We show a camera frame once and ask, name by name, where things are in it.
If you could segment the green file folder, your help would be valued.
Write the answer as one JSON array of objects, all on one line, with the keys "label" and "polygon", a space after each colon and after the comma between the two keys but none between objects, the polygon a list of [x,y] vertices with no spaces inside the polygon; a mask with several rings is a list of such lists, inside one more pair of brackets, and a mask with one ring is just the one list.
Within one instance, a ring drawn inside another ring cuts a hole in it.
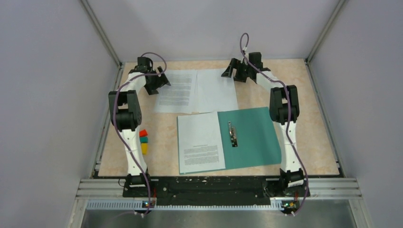
[{"label": "green file folder", "polygon": [[[226,169],[281,163],[281,149],[268,107],[217,112]],[[238,147],[232,147],[228,121],[236,129]]]}]

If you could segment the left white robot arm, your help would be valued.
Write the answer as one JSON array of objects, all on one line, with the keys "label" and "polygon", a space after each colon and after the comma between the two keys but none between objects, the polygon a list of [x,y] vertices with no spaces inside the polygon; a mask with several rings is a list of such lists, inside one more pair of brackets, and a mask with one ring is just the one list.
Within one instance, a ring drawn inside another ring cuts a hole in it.
[{"label": "left white robot arm", "polygon": [[115,91],[108,93],[111,123],[122,141],[127,155],[127,177],[125,188],[134,187],[140,196],[152,192],[152,183],[147,172],[140,142],[142,111],[138,94],[145,89],[148,95],[157,95],[158,89],[170,86],[165,75],[167,66],[154,67],[154,62],[142,54],[134,69],[129,71],[128,79]]}]

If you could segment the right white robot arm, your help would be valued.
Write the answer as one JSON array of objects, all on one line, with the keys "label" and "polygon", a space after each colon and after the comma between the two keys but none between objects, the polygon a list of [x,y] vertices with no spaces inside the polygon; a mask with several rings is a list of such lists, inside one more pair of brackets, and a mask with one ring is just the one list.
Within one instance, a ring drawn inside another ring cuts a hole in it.
[{"label": "right white robot arm", "polygon": [[242,59],[232,58],[221,77],[245,83],[251,79],[269,93],[269,115],[278,128],[281,165],[279,191],[291,196],[298,187],[307,191],[307,170],[297,151],[297,119],[300,115],[298,90],[295,85],[286,85],[263,66],[260,52],[241,51]]}]

